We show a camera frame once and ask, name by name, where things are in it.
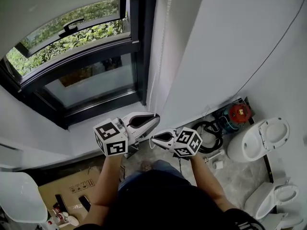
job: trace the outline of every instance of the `fiducial marker cube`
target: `fiducial marker cube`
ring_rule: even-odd
[[[98,146],[106,156],[128,152],[128,138],[110,118],[94,126]]]
[[[202,139],[196,130],[183,127],[171,150],[179,157],[195,156],[201,143]]]

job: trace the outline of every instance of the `window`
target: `window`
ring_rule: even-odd
[[[31,32],[0,62],[0,83],[58,126],[146,104],[155,0],[106,0]]]

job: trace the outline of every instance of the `green foliage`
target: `green foliage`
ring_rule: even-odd
[[[26,48],[31,48],[45,41],[54,33],[63,29],[63,25],[74,19],[84,17],[85,20],[92,20],[114,14],[118,11],[118,0],[108,0],[96,4],[88,5],[62,15],[36,30],[34,40],[24,39],[22,41]],[[6,55],[10,63],[17,71],[24,76],[26,73],[37,68],[55,56],[58,56],[70,49],[85,45],[97,39],[123,33],[123,21],[114,21],[82,30],[69,35],[53,44],[38,51],[30,58],[24,57],[16,48],[12,48]]]

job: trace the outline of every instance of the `window frame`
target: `window frame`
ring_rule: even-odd
[[[102,44],[88,43],[75,48],[78,49],[75,52],[63,53],[67,53],[63,58],[45,62],[25,76],[21,76],[4,57],[0,60],[0,84],[16,99],[63,129],[129,104],[141,102],[146,105],[155,4],[156,0],[130,0],[129,37]],[[64,107],[44,88],[46,84],[91,63],[129,53],[132,64],[136,66],[136,84],[133,86],[71,108]]]
[[[50,38],[46,39],[44,42],[32,47],[31,49],[27,49],[21,42],[19,42],[15,48],[26,58],[31,57],[38,51],[42,50],[43,48],[55,43],[56,41],[59,41],[69,35],[72,35],[74,33],[77,33],[79,31],[82,31],[84,29],[93,27],[95,25],[104,24],[112,21],[122,20],[125,18],[126,15],[126,0],[119,0],[118,4],[118,14],[112,14],[109,16],[105,16],[102,18],[98,18],[95,20],[79,23],[76,26],[75,30],[71,30],[70,32],[66,32],[64,36],[60,36],[59,33],[55,33]]]

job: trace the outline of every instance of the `gray floor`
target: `gray floor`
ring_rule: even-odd
[[[225,147],[231,137],[224,138]],[[125,176],[129,176],[134,171],[140,169],[142,161],[165,160],[179,170],[179,161],[173,158],[173,154],[163,150],[160,147],[151,149],[148,141],[140,144],[140,150],[129,159],[124,159],[123,165],[126,168]],[[215,170],[212,162],[215,160],[223,160],[224,167]],[[228,200],[238,208],[243,209],[247,198],[264,182],[269,181],[267,169],[264,160],[261,158],[254,162],[238,163],[231,161],[226,155],[218,156],[209,162],[209,168],[222,185]],[[181,169],[184,177],[192,184],[196,185],[192,167],[189,161],[181,159]]]

